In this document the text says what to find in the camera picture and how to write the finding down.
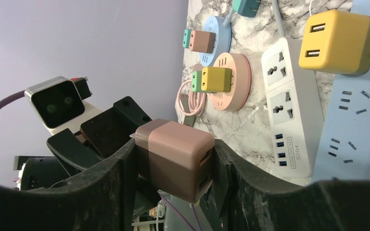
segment green charger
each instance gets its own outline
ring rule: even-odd
[[[212,93],[211,91],[202,90],[201,85],[202,85],[202,71],[192,72],[192,91],[197,93]]]
[[[189,48],[189,42],[191,40],[191,29],[185,29],[184,31],[184,41],[182,42],[183,48]]]

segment pink cable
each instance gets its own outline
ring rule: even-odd
[[[188,97],[188,104],[189,104],[189,112],[186,112],[184,109],[184,106],[181,102],[181,94],[182,89],[189,83],[191,83],[192,80],[188,79],[187,81],[183,82],[178,90],[178,94],[176,95],[176,101],[179,105],[179,110],[185,115],[185,116],[202,116],[205,112],[206,107],[206,93],[195,93],[191,89],[189,90],[189,97]]]

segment marble surface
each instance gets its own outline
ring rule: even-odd
[[[301,39],[306,20],[309,17],[309,0],[279,0],[286,35]],[[225,17],[232,0],[189,0],[187,28],[201,30],[210,15]],[[351,0],[314,0],[312,14],[330,9],[350,10]],[[246,18],[237,13],[232,17],[232,43],[230,52],[244,54],[252,71],[252,85],[245,106],[238,112],[217,111],[208,100],[205,114],[196,119],[195,128],[212,133],[224,140],[240,156],[265,171],[274,172],[275,159],[271,131],[266,107],[261,56],[279,38],[273,16],[271,0],[262,0],[255,18]],[[189,79],[192,66],[199,63],[199,55],[185,49],[182,79]],[[334,75],[316,73],[318,91],[325,115]],[[310,179],[283,178],[306,185]]]

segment round power socket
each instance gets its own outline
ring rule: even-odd
[[[203,66],[212,66],[213,62],[223,52],[229,52],[230,40],[232,39],[232,29],[230,24],[224,26],[224,17],[211,15],[203,26],[203,31],[216,34],[215,44],[212,53],[199,53],[200,63]]]
[[[235,112],[245,104],[251,86],[251,69],[243,54],[222,53],[213,66],[232,69],[230,92],[208,94],[216,110]]]

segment pink round socket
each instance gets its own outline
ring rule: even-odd
[[[235,112],[245,104],[251,87],[251,69],[243,54],[222,53],[213,66],[232,69],[230,92],[208,94],[216,110]]]

